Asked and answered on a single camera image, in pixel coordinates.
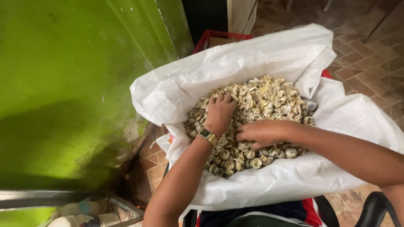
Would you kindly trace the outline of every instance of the gold watch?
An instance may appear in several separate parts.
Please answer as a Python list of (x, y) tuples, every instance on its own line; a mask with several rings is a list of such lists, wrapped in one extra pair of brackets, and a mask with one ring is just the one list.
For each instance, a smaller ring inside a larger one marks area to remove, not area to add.
[(201, 135), (203, 138), (207, 139), (209, 142), (212, 143), (213, 148), (216, 147), (217, 145), (217, 139), (216, 136), (213, 134), (213, 132), (207, 130), (206, 128), (203, 128), (200, 132), (199, 135)]

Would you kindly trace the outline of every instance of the forearm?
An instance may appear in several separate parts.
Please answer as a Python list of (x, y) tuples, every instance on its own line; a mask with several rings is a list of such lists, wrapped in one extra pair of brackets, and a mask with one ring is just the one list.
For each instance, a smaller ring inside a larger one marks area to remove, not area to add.
[(404, 155), (362, 139), (299, 124), (293, 144), (327, 158), (341, 169), (383, 187), (404, 184)]
[(143, 225), (167, 226), (175, 222), (190, 204), (213, 146), (198, 135), (175, 162), (153, 194), (145, 213)]

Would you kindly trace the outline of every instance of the black watch face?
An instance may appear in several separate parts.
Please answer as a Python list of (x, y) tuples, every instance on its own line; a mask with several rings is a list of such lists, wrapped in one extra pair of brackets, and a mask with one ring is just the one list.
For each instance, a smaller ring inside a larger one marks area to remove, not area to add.
[(202, 129), (202, 131), (200, 132), (201, 136), (207, 138), (210, 135), (210, 132), (206, 129)]

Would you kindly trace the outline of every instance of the chair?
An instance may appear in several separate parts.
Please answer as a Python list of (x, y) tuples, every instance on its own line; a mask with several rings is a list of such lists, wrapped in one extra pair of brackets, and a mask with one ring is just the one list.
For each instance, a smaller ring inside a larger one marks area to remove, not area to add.
[[(164, 176), (167, 174), (169, 165), (167, 165)], [(330, 202), (324, 195), (315, 197), (321, 220), (328, 227), (339, 227), (338, 218), (335, 214)], [(384, 219), (386, 212), (389, 212), (395, 227), (401, 227), (396, 212), (390, 201), (386, 198), (383, 192), (374, 191), (369, 194), (363, 205), (363, 210), (355, 227), (379, 227)], [(183, 227), (195, 227), (197, 211), (190, 210), (184, 217)]]

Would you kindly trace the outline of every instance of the green wall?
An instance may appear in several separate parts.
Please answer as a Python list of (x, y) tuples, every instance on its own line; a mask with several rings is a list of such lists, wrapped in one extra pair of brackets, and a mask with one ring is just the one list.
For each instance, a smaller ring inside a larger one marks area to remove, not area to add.
[[(169, 1), (0, 1), (0, 189), (96, 189), (111, 176), (146, 125), (130, 84), (192, 50)], [(52, 210), (0, 212), (0, 226)]]

